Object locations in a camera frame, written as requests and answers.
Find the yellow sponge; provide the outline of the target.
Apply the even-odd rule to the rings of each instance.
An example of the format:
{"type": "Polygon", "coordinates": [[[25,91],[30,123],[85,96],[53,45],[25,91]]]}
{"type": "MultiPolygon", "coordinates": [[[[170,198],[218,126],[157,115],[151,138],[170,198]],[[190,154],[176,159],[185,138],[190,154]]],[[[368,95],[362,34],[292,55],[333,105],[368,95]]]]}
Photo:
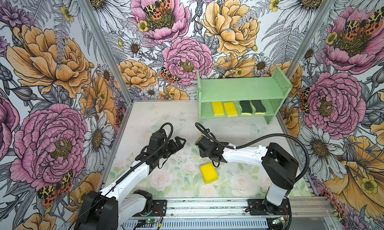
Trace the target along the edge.
{"type": "Polygon", "coordinates": [[[222,102],[212,102],[212,110],[214,117],[222,117],[225,115],[222,102]]]}
{"type": "Polygon", "coordinates": [[[237,117],[238,116],[238,111],[236,109],[234,102],[224,102],[223,106],[224,106],[227,117],[237,117]]]}

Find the dark green scouring sponge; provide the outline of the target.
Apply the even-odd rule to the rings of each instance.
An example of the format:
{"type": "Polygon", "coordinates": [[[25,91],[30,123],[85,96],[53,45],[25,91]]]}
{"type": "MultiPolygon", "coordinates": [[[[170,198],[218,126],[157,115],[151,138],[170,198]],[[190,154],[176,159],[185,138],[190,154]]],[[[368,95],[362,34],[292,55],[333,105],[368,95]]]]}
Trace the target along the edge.
{"type": "Polygon", "coordinates": [[[239,104],[241,108],[241,115],[251,116],[253,114],[253,109],[249,100],[241,100],[239,104]]]}
{"type": "Polygon", "coordinates": [[[255,115],[265,115],[266,108],[261,100],[251,100],[251,107],[255,115]]]}

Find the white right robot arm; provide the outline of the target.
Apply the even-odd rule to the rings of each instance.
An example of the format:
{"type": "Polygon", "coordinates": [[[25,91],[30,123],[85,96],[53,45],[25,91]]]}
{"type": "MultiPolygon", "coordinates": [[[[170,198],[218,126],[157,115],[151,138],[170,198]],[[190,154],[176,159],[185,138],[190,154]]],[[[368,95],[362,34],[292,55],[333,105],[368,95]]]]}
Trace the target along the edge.
{"type": "Polygon", "coordinates": [[[271,180],[263,202],[267,207],[279,207],[295,183],[302,178],[298,174],[299,162],[277,143],[268,146],[240,147],[201,136],[196,142],[202,158],[215,163],[238,163],[262,167],[271,180]]]}

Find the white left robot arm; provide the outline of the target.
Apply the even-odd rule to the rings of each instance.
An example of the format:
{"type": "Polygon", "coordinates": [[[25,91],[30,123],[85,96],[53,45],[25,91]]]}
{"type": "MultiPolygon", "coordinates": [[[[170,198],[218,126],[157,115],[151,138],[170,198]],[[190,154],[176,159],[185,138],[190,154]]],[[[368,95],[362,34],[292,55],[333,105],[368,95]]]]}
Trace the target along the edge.
{"type": "Polygon", "coordinates": [[[130,192],[159,166],[161,159],[177,153],[186,142],[180,137],[151,137],[149,145],[142,149],[133,165],[119,179],[99,192],[91,191],[86,195],[73,223],[74,229],[116,230],[124,221],[149,209],[149,194],[130,195],[130,192]]]}

